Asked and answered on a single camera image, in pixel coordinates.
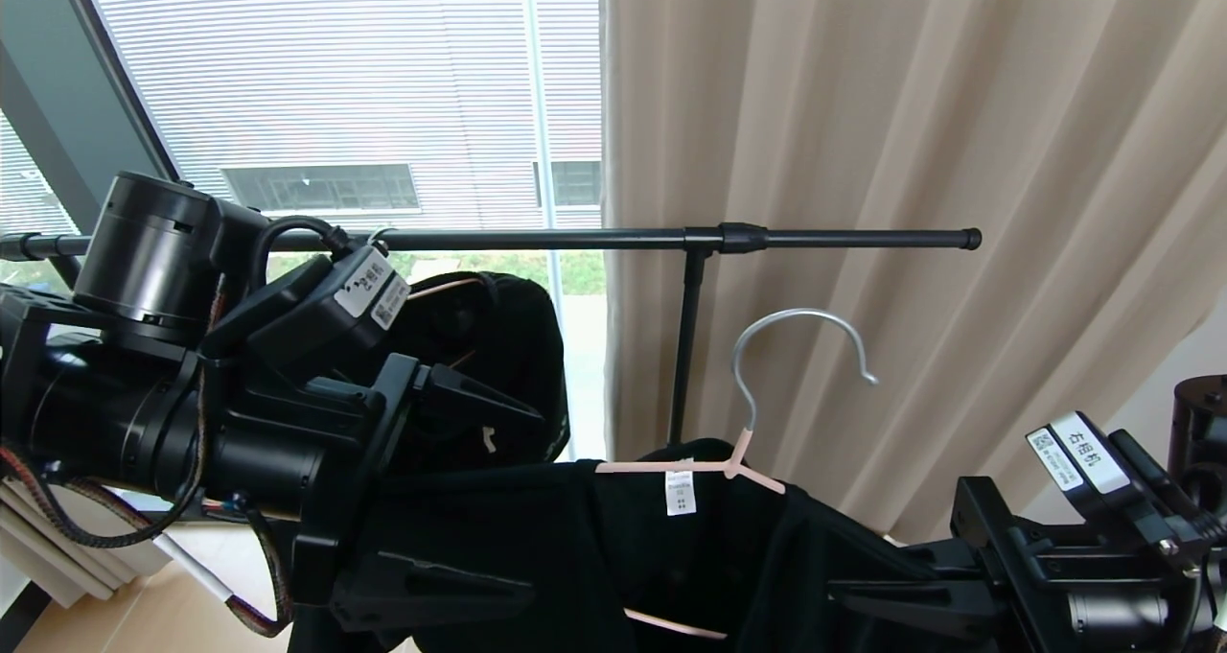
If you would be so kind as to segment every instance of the clothes hanger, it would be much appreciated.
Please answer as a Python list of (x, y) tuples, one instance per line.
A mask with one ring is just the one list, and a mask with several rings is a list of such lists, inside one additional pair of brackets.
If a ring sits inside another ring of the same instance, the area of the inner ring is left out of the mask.
[[(733, 379), (737, 383), (737, 389), (741, 390), (742, 396), (746, 398), (746, 403), (750, 405), (750, 419), (746, 421), (746, 427), (741, 431), (737, 437), (737, 443), (734, 444), (733, 453), (728, 460), (724, 462), (605, 462), (604, 464), (596, 465), (598, 474), (648, 474), (648, 473), (664, 473), (664, 471), (696, 471), (696, 473), (723, 473), (724, 477), (733, 480), (737, 476), (744, 476), (763, 487), (767, 487), (772, 492), (784, 495), (784, 484), (778, 480), (760, 474), (758, 471), (745, 465), (746, 449), (750, 448), (750, 439), (755, 435), (755, 425), (758, 422), (758, 405), (755, 401), (755, 395), (751, 394), (750, 388), (746, 387), (745, 378), (741, 377), (741, 355), (745, 351), (746, 342), (750, 341), (758, 330), (762, 330), (767, 325), (774, 324), (775, 322), (785, 320), (788, 318), (800, 317), (800, 315), (812, 315), (815, 318), (822, 318), (823, 320), (833, 322), (852, 339), (853, 346), (856, 347), (856, 360), (860, 365), (860, 377), (865, 382), (875, 385), (877, 378), (875, 374), (869, 372), (865, 365), (865, 344), (860, 339), (860, 333), (856, 328), (852, 326), (849, 322), (844, 320), (842, 317), (836, 315), (836, 313), (827, 313), (826, 311), (818, 311), (817, 308), (791, 308), (788, 311), (779, 311), (777, 313), (771, 313), (771, 315), (763, 317), (755, 322), (752, 325), (745, 329), (737, 338), (737, 342), (733, 346)], [(710, 631), (701, 627), (692, 627), (688, 625), (674, 622), (661, 617), (654, 617), (652, 615), (645, 615), (643, 612), (632, 610), (629, 608), (623, 608), (626, 616), (652, 626), (666, 628), (670, 631), (676, 631), (679, 633), (685, 633), (690, 636), (697, 636), (702, 638), (710, 638), (721, 641), (728, 638), (729, 635), (718, 631)]]

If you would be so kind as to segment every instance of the horizontal rod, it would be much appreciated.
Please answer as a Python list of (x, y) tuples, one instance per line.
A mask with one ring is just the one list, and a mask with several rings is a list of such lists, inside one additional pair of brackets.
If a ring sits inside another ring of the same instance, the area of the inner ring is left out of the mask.
[[(372, 232), (353, 232), (366, 241)], [(730, 225), (682, 230), (531, 230), (530, 232), (436, 232), (385, 230), (389, 250), (709, 250), (763, 248), (960, 248), (980, 245), (979, 230), (766, 230)], [(87, 234), (5, 234), (0, 260), (45, 260), (85, 255)], [(315, 233), (290, 230), (272, 245), (280, 252), (323, 252)]]

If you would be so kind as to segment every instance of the beige floor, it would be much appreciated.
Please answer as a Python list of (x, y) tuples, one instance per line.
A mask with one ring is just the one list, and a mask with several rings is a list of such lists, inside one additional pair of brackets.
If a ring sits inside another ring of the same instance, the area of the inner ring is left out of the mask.
[[(228, 587), (272, 611), (272, 589), (252, 533), (231, 525), (173, 530), (183, 545)], [(274, 653), (286, 649), (290, 631), (261, 638), (175, 563), (136, 579), (109, 600), (85, 597), (72, 608), (48, 606), (16, 653)], [(406, 643), (398, 653), (416, 653)]]

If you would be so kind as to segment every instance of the vertical pole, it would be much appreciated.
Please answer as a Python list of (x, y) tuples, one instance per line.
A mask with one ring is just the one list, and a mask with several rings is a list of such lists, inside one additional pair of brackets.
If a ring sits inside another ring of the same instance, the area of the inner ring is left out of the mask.
[(674, 410), (669, 417), (670, 447), (682, 442), (686, 419), (686, 388), (690, 383), (691, 355), (694, 351), (694, 329), (698, 325), (698, 298), (703, 290), (703, 268), (710, 250), (686, 252), (686, 276), (682, 288), (682, 318), (677, 328), (677, 363), (674, 369)]
[[(545, 85), (541, 72), (541, 37), (537, 32), (536, 0), (521, 0), (524, 6), (524, 44), (529, 55), (529, 85), (533, 92), (533, 119), (537, 146), (537, 180), (541, 182), (541, 215), (544, 228), (557, 228), (557, 212), (553, 195), (553, 166), (550, 160), (550, 124), (546, 115)], [(567, 338), (566, 322), (562, 312), (562, 268), (557, 250), (546, 250), (546, 276), (550, 281), (550, 298), (558, 319), (563, 342)], [(569, 388), (567, 398), (571, 398)], [(574, 410), (571, 403), (567, 409)], [(575, 436), (572, 431), (567, 443), (567, 460), (575, 460)]]

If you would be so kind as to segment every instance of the beige curtain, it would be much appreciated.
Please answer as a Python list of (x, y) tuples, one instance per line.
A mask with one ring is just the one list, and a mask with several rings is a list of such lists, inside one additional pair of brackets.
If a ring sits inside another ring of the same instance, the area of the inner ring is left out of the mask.
[[(712, 260), (686, 437), (902, 540), (946, 531), (955, 480), (1021, 509), (1023, 435), (1107, 421), (1227, 282), (1227, 0), (604, 0), (609, 226), (962, 228), (961, 250)], [(616, 457), (663, 444), (682, 260), (610, 259)], [(1166, 421), (1155, 421), (1166, 425)]]
[[(74, 491), (53, 487), (64, 512), (98, 535), (131, 530), (126, 523)], [(67, 608), (83, 595), (108, 599), (120, 585), (152, 576), (169, 560), (151, 543), (119, 550), (82, 547), (60, 535), (33, 497), (13, 479), (0, 485), (0, 556)]]

